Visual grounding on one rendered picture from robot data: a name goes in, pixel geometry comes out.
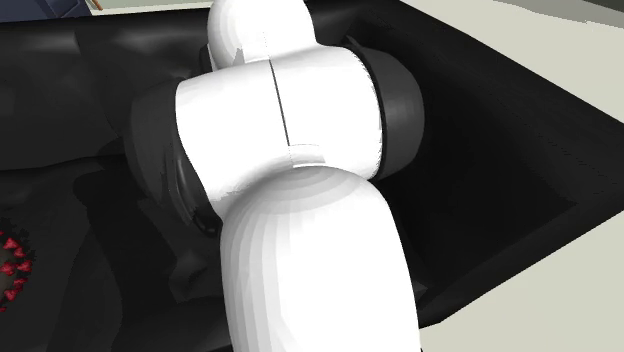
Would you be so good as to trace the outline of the black object with red studs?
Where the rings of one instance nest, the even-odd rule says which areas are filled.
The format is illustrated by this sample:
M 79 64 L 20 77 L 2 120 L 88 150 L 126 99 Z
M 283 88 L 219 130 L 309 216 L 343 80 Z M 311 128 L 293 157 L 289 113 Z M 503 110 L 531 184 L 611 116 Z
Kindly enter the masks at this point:
M 0 313 L 5 312 L 24 290 L 35 257 L 25 231 L 0 230 Z

